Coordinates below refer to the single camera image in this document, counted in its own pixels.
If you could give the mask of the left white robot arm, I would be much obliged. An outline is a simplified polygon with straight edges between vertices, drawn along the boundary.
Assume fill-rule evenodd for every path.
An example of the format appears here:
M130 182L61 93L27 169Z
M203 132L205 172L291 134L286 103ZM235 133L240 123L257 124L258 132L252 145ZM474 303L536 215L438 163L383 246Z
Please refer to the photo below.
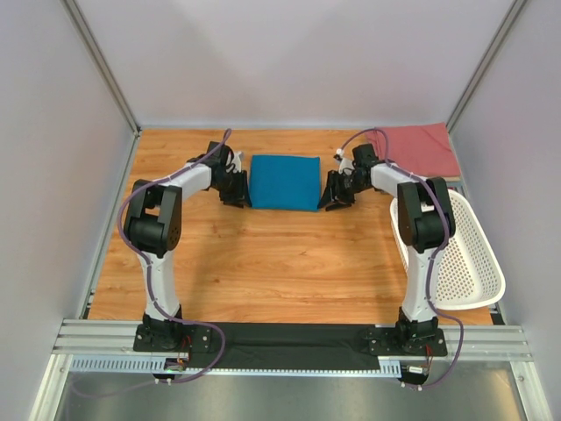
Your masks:
M206 153L156 181L139 179L120 210L119 234L138 256L146 291L146 307L133 349L137 352L173 352L188 343L181 304L176 294L174 251L182 231L182 205L192 195L209 189L234 207L252 205L243 154L223 140L211 141Z

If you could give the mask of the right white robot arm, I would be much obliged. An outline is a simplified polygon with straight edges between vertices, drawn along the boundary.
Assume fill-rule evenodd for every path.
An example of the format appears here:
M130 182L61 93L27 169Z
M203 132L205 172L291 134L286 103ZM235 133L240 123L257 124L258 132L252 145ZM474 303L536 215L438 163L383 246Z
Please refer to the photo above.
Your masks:
M398 318L391 327L366 328L361 338L375 355L445 356L444 332L439 328L432 296L444 249L455 232L455 219L444 179L424 179L377 157L373 146L336 151L337 170L327 174L318 209L334 211L355 203L368 189L391 194L397 201L398 233L408 249L407 288Z

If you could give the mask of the blue t shirt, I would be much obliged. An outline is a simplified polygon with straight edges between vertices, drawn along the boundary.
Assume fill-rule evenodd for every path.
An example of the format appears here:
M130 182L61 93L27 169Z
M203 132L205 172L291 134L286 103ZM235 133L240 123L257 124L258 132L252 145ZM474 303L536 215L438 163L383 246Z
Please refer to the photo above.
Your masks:
M253 209L317 211L321 186L319 157L279 154L252 157L249 194Z

